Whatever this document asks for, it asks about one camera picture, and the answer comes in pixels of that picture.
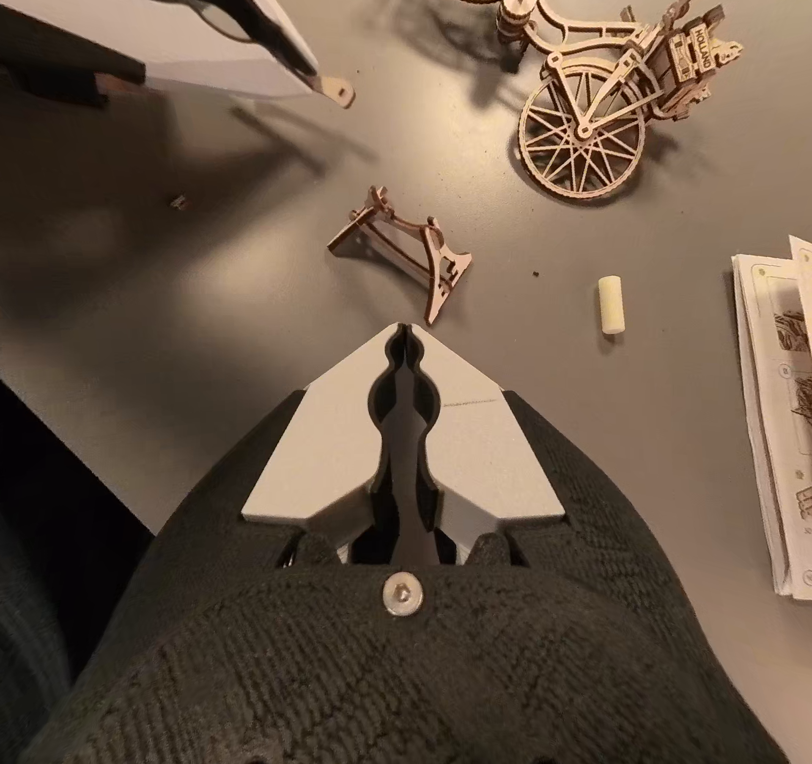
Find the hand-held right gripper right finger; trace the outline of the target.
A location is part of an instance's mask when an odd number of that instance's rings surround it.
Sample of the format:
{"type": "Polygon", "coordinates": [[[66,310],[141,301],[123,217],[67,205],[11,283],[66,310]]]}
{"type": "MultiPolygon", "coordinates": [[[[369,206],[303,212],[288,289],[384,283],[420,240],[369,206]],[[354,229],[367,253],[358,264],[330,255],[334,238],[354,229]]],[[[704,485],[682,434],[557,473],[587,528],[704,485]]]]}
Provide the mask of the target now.
{"type": "Polygon", "coordinates": [[[483,534],[561,520],[564,507],[504,390],[418,325],[409,327],[406,359],[425,423],[418,511],[440,550],[470,552],[483,534]]]}

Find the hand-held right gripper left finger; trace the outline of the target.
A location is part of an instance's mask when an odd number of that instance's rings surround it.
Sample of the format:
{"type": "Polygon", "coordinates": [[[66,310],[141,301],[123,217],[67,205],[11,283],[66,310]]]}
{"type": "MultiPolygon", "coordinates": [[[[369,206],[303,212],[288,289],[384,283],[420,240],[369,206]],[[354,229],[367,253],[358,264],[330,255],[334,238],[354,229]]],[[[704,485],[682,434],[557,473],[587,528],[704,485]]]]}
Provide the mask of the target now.
{"type": "Polygon", "coordinates": [[[393,323],[312,381],[241,514],[313,533],[364,533],[390,470],[381,426],[396,403],[405,327],[393,323]]]}

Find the small wooden part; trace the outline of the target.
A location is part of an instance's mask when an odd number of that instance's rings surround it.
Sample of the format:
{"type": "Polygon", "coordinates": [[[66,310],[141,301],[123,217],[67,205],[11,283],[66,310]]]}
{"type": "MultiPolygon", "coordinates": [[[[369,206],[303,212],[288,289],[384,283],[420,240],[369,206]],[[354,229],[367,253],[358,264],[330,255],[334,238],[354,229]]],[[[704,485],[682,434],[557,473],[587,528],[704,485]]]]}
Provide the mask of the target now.
{"type": "Polygon", "coordinates": [[[357,97],[357,93],[350,82],[339,77],[317,75],[311,81],[312,90],[339,107],[348,110],[357,97]]]}

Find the small wooden model stand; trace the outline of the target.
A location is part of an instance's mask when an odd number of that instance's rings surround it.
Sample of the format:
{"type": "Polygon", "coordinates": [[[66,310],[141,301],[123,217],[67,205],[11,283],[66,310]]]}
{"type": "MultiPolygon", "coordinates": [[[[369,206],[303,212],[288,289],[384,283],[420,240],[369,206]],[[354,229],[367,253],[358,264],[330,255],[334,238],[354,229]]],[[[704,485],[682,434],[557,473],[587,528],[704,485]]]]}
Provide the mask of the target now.
{"type": "Polygon", "coordinates": [[[364,204],[348,214],[348,223],[327,243],[327,250],[337,255],[350,240],[369,245],[383,257],[395,262],[407,274],[425,284],[427,301],[424,322],[432,326],[465,272],[471,268],[470,252],[455,252],[437,218],[429,216],[414,222],[399,215],[385,186],[372,185],[364,204]],[[424,259],[412,256],[393,233],[400,232],[423,249],[424,259]]]}

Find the wooden bicycle model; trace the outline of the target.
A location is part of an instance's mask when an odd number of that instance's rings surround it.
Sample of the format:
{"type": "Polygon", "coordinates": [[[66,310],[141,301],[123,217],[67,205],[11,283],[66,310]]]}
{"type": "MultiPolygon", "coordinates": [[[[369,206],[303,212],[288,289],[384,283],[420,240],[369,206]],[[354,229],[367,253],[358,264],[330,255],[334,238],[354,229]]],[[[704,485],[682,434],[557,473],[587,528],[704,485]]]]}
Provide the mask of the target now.
{"type": "Polygon", "coordinates": [[[566,201],[608,199],[636,171],[652,121],[680,121],[711,95],[718,71],[742,45],[717,35],[721,5],[682,20],[676,0],[656,23],[576,20],[548,0],[459,0],[494,5],[502,68],[515,73],[529,49],[543,56],[540,83],[519,116],[520,161],[533,182],[566,201]]]}

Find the pale wax stick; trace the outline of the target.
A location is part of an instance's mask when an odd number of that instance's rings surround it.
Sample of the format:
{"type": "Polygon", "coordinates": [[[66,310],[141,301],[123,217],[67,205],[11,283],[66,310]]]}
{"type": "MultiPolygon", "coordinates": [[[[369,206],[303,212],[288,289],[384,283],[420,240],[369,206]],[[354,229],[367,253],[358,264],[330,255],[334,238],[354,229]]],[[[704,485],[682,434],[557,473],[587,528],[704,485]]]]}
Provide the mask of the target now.
{"type": "Polygon", "coordinates": [[[602,333],[606,336],[623,334],[626,329],[621,277],[607,275],[597,285],[602,333]]]}

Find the white instruction booklet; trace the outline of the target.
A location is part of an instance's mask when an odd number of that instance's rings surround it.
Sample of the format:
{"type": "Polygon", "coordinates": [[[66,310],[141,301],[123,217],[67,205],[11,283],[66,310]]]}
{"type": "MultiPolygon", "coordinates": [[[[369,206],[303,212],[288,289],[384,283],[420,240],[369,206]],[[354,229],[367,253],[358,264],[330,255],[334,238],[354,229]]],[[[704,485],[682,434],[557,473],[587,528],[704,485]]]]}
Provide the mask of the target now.
{"type": "Polygon", "coordinates": [[[811,243],[732,257],[746,424],[778,596],[811,600],[811,243]]]}

